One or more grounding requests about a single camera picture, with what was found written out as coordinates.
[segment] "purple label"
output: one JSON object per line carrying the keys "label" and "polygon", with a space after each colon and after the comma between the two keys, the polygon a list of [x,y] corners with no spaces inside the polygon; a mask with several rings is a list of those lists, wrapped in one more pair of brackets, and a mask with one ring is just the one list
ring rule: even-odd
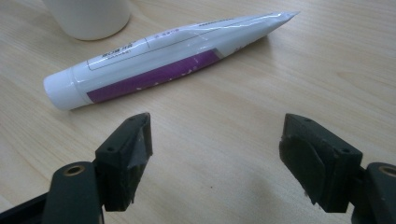
{"label": "purple label", "polygon": [[155,86],[172,79],[183,77],[220,60],[219,52],[211,49],[180,61],[169,63],[146,73],[129,77],[103,88],[87,92],[94,103]]}

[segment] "wood grain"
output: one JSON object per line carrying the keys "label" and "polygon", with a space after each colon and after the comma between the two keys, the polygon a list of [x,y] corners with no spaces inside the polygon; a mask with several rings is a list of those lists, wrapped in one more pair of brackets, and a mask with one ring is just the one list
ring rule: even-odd
{"label": "wood grain", "polygon": [[[134,114],[154,156],[135,203],[106,223],[350,223],[310,203],[278,156],[286,113],[309,117],[373,161],[396,163],[394,1],[131,0],[97,41],[67,36],[39,0],[0,1],[0,212],[48,190]],[[130,41],[199,21],[279,10],[293,20],[187,77],[60,111],[44,77]]]}

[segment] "white cup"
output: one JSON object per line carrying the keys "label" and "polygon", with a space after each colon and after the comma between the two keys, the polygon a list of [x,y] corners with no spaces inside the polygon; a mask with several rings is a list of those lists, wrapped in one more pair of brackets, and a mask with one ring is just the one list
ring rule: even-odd
{"label": "white cup", "polygon": [[81,40],[114,35],[128,22],[127,0],[43,0],[65,33]]}

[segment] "black plastic part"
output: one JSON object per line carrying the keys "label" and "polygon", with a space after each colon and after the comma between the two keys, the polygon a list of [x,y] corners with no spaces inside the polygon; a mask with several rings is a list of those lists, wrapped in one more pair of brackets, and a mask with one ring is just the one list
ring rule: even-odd
{"label": "black plastic part", "polygon": [[47,193],[15,206],[0,214],[0,224],[38,224],[46,204]]}
{"label": "black plastic part", "polygon": [[347,210],[348,179],[359,172],[360,151],[312,119],[287,114],[279,153],[312,203],[328,213]]}
{"label": "black plastic part", "polygon": [[96,150],[101,201],[107,211],[125,211],[134,202],[140,178],[152,155],[149,113],[125,120]]}
{"label": "black plastic part", "polygon": [[396,166],[374,162],[366,169],[366,194],[377,223],[396,223]]}
{"label": "black plastic part", "polygon": [[43,224],[104,223],[91,162],[71,163],[55,172],[42,218]]}

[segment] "light wood surface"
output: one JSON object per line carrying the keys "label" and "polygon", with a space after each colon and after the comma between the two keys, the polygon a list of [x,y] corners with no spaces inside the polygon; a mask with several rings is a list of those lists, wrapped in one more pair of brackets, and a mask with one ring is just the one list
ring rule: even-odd
{"label": "light wood surface", "polygon": [[[0,1],[0,212],[46,192],[52,174],[149,112],[154,155],[124,213],[106,223],[350,223],[312,205],[278,155],[284,116],[309,117],[396,163],[395,1],[130,1],[98,41],[67,36],[41,1]],[[56,109],[42,80],[180,25],[280,10],[293,20],[188,77],[98,105]]]}

